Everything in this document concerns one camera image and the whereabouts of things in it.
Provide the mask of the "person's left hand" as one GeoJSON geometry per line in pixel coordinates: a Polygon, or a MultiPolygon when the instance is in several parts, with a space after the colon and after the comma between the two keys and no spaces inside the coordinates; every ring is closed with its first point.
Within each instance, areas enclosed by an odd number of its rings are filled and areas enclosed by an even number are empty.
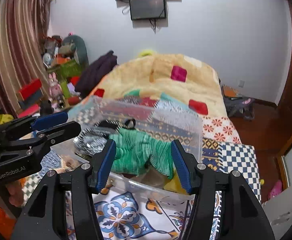
{"type": "Polygon", "coordinates": [[[21,207],[23,204],[22,188],[25,184],[25,178],[6,184],[6,188],[10,194],[9,202],[13,206],[21,207]]]}

